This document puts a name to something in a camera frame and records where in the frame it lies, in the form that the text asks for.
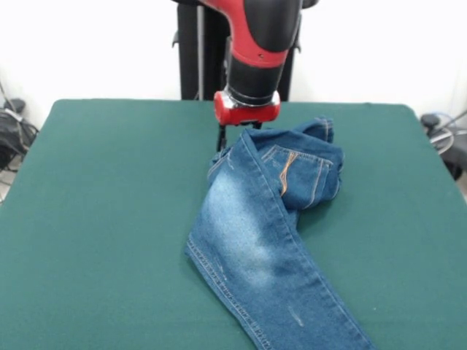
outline green table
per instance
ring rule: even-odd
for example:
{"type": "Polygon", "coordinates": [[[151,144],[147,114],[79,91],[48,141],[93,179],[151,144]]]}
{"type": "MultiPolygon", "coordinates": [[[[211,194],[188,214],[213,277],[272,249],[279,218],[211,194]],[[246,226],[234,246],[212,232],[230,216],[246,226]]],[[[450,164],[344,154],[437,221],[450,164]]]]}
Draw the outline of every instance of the green table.
{"type": "MultiPolygon", "coordinates": [[[[467,207],[413,112],[272,126],[320,114],[346,164],[301,218],[312,256],[380,349],[466,349],[467,207]]],[[[253,349],[182,253],[216,137],[208,102],[57,102],[0,208],[0,349],[253,349]]]]}

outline white wall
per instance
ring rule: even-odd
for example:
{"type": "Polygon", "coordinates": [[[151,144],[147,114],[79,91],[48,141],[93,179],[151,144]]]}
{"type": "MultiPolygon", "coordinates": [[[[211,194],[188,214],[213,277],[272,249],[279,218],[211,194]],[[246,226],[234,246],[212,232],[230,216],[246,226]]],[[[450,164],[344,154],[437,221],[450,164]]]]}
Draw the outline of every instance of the white wall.
{"type": "MultiPolygon", "coordinates": [[[[178,99],[176,7],[1,0],[0,77],[38,125],[59,98],[178,99]],[[20,22],[6,15],[25,8],[20,22]]],[[[321,0],[304,13],[291,99],[458,113],[467,106],[466,13],[458,0],[321,0]]]]}

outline denim fabric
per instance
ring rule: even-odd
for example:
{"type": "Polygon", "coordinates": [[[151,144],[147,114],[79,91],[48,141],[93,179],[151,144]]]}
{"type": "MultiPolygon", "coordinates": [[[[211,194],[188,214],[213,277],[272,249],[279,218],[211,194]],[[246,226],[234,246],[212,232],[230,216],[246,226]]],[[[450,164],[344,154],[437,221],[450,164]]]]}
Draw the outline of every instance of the denim fabric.
{"type": "Polygon", "coordinates": [[[332,141],[332,122],[317,118],[245,130],[212,161],[185,252],[258,349],[374,349],[296,230],[299,211],[339,191],[332,141]]]}

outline orange stitching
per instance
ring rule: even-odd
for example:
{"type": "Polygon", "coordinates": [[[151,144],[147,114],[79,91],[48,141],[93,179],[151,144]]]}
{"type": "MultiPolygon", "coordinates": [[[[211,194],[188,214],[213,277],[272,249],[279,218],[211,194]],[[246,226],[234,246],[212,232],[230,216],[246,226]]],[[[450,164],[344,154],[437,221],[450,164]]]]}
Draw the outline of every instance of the orange stitching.
{"type": "Polygon", "coordinates": [[[289,170],[290,165],[293,163],[295,159],[297,159],[297,157],[298,157],[297,153],[290,152],[289,158],[287,159],[285,167],[284,169],[282,169],[282,173],[280,173],[279,175],[280,182],[282,184],[282,192],[280,194],[281,197],[287,192],[287,172],[289,170]]]}

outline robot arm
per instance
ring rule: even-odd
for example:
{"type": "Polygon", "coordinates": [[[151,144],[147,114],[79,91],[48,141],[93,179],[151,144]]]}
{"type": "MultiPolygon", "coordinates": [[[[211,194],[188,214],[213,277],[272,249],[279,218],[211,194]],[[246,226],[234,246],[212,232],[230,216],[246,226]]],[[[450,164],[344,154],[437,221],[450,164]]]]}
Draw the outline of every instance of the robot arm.
{"type": "Polygon", "coordinates": [[[221,149],[225,146],[226,125],[253,123],[259,127],[279,114],[277,87],[304,3],[303,0],[201,2],[223,13],[231,27],[227,86],[215,94],[215,114],[220,124],[217,148],[221,149]]]}
{"type": "Polygon", "coordinates": [[[302,0],[202,0],[231,27],[227,93],[246,106],[271,103],[295,39],[302,0]]]}

